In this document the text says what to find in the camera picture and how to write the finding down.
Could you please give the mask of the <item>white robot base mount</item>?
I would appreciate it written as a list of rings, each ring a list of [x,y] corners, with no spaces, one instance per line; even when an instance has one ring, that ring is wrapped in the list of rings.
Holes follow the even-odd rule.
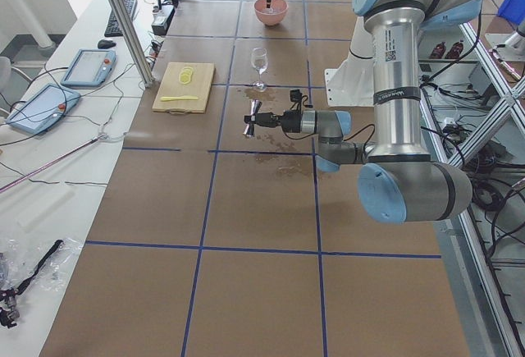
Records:
[[[337,69],[325,70],[327,103],[330,107],[373,106],[372,36],[360,16],[355,24],[348,57]]]

